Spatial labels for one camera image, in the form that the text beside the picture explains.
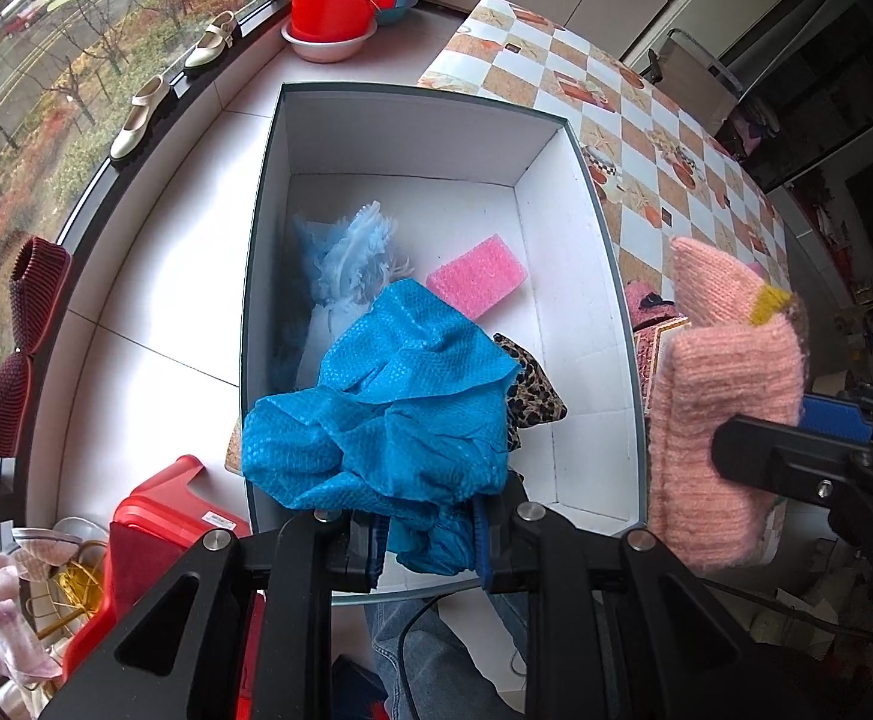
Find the pink striped knit hat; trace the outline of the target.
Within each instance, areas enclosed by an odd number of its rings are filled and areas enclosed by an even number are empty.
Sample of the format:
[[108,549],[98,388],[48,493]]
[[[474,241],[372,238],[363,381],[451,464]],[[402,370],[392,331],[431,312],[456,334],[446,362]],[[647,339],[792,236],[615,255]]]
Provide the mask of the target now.
[[693,571],[750,561],[775,496],[719,476],[716,429],[734,416],[794,426],[806,387],[806,310],[750,266],[671,241],[674,298],[690,325],[659,356],[649,402],[648,527]]

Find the leopard print scarf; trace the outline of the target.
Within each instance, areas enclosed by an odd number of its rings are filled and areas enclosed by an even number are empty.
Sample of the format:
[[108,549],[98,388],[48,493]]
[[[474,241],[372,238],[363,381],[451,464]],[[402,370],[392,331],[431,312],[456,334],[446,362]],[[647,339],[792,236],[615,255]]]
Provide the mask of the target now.
[[495,333],[493,341],[510,355],[519,366],[518,375],[506,392],[508,408],[508,450],[521,449],[521,433],[531,427],[562,421],[568,416],[568,406],[547,377],[539,361],[516,341]]

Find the pink navy knit hat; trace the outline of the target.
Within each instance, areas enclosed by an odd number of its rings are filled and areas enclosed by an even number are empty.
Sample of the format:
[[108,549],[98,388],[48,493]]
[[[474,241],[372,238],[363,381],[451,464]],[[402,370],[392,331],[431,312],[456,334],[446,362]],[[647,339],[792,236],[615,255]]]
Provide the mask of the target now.
[[625,300],[631,328],[635,332],[680,317],[676,305],[664,299],[651,284],[644,281],[630,281],[625,286]]

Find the pink foam sponge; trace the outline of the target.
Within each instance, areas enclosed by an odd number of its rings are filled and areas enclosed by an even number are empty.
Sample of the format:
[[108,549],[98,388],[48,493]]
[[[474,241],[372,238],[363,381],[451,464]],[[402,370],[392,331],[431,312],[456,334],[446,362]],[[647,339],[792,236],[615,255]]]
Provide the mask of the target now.
[[495,234],[430,273],[425,286],[469,320],[480,319],[526,281],[527,271]]

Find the light blue fluffy cloth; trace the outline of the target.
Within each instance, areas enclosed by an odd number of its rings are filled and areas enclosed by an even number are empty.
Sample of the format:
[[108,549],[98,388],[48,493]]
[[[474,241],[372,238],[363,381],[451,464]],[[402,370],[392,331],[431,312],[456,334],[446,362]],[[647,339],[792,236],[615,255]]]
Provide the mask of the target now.
[[293,216],[272,366],[277,390],[313,387],[332,344],[384,288],[413,275],[398,227],[376,200],[333,223]]

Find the pink patterned tissue box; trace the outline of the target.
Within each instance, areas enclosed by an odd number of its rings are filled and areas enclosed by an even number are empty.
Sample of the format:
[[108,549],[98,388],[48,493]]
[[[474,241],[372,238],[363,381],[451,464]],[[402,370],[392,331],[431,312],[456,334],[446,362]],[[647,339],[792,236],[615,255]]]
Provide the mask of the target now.
[[638,379],[640,379],[641,405],[645,418],[651,415],[651,403],[656,387],[662,351],[677,333],[692,327],[692,322],[684,316],[671,317],[650,323],[633,333],[635,359]]

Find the red plastic stool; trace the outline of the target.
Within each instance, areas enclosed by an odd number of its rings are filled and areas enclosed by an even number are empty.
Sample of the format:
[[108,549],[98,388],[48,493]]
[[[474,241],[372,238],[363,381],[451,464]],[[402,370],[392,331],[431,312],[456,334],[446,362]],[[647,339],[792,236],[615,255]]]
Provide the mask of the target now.
[[203,535],[217,528],[235,536],[251,533],[244,518],[192,491],[192,481],[203,472],[205,466],[197,457],[181,455],[117,505],[109,525],[103,601],[88,628],[68,645],[66,683],[117,622]]

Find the checkered patterned tablecloth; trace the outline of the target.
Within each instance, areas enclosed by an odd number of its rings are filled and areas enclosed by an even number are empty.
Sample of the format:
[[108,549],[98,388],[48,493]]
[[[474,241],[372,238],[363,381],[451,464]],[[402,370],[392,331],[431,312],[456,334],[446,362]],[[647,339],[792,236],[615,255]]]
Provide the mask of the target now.
[[784,223],[693,115],[584,37],[508,0],[479,0],[420,83],[558,115],[583,150],[623,281],[671,296],[671,238],[789,284]]

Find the folding chair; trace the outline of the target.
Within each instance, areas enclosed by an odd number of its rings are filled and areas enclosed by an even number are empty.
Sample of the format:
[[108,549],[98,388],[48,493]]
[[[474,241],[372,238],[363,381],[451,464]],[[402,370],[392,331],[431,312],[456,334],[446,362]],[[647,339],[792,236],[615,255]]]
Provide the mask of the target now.
[[648,82],[716,135],[744,96],[737,76],[683,29],[671,29],[658,50],[648,50]]

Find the pink fluffy slipper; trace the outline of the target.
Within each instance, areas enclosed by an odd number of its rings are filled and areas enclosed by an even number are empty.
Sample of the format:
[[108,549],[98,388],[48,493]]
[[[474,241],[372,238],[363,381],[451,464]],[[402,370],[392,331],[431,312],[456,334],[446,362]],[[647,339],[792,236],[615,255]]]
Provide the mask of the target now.
[[0,554],[0,674],[23,686],[62,676],[61,665],[25,619],[20,573],[15,562],[4,554]]

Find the maroon slipper lower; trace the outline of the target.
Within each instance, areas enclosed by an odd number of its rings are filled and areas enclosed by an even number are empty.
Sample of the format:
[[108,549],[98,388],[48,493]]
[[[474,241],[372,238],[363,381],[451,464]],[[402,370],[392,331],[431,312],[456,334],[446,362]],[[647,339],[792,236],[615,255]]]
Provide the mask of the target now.
[[13,351],[0,364],[0,458],[15,457],[31,394],[32,362]]

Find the maroon slipper upper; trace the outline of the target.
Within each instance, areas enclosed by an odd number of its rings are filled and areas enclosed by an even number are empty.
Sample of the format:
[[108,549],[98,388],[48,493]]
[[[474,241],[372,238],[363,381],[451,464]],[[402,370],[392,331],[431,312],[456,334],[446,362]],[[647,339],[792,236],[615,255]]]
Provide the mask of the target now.
[[59,244],[31,236],[21,247],[10,275],[11,331],[16,349],[34,355],[67,281],[72,257]]

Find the white shoe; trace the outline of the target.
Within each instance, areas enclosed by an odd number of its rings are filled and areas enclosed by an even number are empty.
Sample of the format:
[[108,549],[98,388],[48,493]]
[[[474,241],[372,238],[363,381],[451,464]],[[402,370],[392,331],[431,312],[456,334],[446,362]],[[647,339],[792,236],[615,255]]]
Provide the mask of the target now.
[[184,60],[184,71],[194,75],[213,65],[241,37],[238,18],[231,10],[213,16]]
[[127,117],[112,140],[109,158],[114,163],[130,158],[145,140],[150,125],[173,109],[174,99],[173,87],[163,75],[153,75],[146,80],[130,98]]

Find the white basin under bucket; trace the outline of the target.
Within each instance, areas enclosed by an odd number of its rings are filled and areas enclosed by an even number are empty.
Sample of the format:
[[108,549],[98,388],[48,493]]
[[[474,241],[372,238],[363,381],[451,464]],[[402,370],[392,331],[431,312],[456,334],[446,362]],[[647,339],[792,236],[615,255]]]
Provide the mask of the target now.
[[309,64],[340,64],[345,62],[356,54],[360,54],[361,49],[365,44],[376,34],[377,24],[371,23],[366,29],[365,34],[345,41],[329,41],[328,43],[318,43],[317,41],[308,41],[303,37],[296,37],[290,28],[290,21],[285,21],[281,25],[280,32],[283,41],[292,49],[293,54],[304,62]]

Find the white shoe far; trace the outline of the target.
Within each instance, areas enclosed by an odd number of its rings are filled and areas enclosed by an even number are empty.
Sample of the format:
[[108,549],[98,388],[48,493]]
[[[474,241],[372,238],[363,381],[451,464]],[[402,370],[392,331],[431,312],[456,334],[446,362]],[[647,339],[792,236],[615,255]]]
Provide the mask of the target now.
[[213,16],[184,60],[184,71],[194,75],[213,65],[241,37],[238,18],[231,10]]

